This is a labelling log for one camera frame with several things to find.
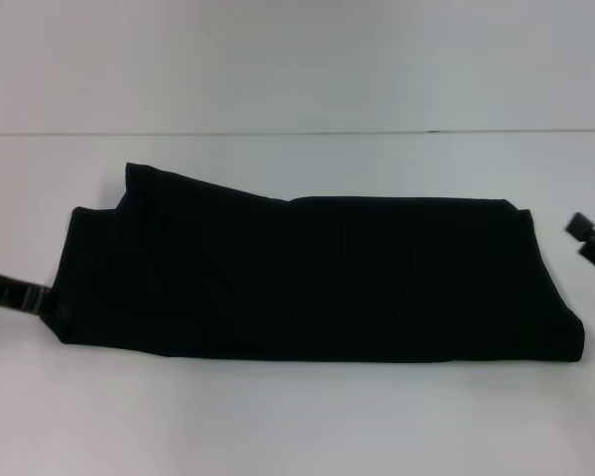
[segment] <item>white wall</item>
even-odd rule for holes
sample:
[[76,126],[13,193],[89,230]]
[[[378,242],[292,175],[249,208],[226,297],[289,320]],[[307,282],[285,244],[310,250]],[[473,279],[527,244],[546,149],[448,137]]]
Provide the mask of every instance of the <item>white wall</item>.
[[595,218],[594,132],[116,135],[533,128],[595,129],[595,0],[0,2],[0,273],[51,283],[70,211],[114,206],[126,162],[502,197],[589,331],[577,365],[216,362],[0,309],[0,476],[595,476],[595,269],[562,231]]

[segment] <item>white surface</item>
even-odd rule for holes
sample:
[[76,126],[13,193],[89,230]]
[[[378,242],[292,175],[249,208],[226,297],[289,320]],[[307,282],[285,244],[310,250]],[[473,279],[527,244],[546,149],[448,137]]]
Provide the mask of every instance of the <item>white surface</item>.
[[595,0],[0,0],[0,133],[595,128]]
[[0,309],[2,475],[595,476],[595,134],[0,139],[0,272],[53,280],[126,161],[276,197],[508,198],[590,335],[576,365],[273,364],[62,346]]

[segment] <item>folded black cloth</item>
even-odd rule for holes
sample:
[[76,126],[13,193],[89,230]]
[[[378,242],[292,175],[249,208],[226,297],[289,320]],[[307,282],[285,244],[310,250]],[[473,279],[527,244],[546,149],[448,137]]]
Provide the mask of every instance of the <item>folded black cloth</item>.
[[270,199],[129,164],[77,208],[43,320],[69,344],[225,359],[577,361],[581,321],[505,200]]

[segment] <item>white background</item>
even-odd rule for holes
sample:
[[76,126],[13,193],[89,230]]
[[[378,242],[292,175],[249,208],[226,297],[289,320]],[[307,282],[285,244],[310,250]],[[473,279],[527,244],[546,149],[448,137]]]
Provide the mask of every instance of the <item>white background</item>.
[[219,362],[0,309],[0,476],[594,476],[595,268],[562,231],[595,220],[589,130],[595,0],[0,1],[0,273],[52,283],[70,211],[115,206],[126,162],[507,198],[588,331],[573,365]]

